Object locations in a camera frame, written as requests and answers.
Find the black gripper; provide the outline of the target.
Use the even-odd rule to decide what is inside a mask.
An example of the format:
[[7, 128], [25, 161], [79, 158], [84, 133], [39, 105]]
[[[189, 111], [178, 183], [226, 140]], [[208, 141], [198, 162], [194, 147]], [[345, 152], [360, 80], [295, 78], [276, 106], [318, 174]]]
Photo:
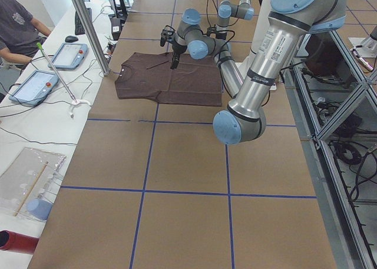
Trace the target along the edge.
[[228, 32], [227, 29], [218, 29], [216, 26], [210, 26], [207, 28], [206, 35], [208, 37], [211, 37], [211, 35], [214, 35], [216, 39], [226, 40], [227, 32]]
[[176, 33], [176, 30], [169, 25], [166, 25], [161, 32], [160, 46], [164, 47], [168, 42], [173, 49], [170, 66], [171, 69], [177, 69], [180, 62], [180, 54], [185, 53], [187, 50], [187, 45], [184, 41], [178, 42], [179, 37], [180, 36]]

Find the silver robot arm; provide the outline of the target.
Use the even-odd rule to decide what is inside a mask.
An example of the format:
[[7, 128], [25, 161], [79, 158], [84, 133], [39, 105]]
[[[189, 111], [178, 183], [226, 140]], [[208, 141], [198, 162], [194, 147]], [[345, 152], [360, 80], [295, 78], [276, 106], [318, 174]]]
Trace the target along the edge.
[[166, 26], [161, 32], [160, 44], [170, 43], [173, 47], [172, 69], [177, 68], [180, 55], [185, 52], [196, 60], [207, 56], [214, 59], [231, 99], [227, 108], [215, 115], [213, 129], [227, 145], [251, 141], [263, 134], [266, 117], [262, 103], [279, 72], [297, 53], [303, 37], [339, 29], [346, 18], [347, 0], [263, 1], [271, 7], [266, 17], [269, 26], [245, 74], [236, 66], [224, 34], [230, 18], [253, 17], [251, 0], [220, 4], [215, 37], [201, 30], [201, 16], [193, 8], [184, 11], [177, 29]]
[[233, 4], [228, 0], [223, 0], [217, 9], [217, 24], [207, 28], [207, 36], [215, 34], [216, 39], [225, 40], [227, 36], [230, 18], [251, 20], [254, 15], [252, 0], [239, 0], [238, 4]]

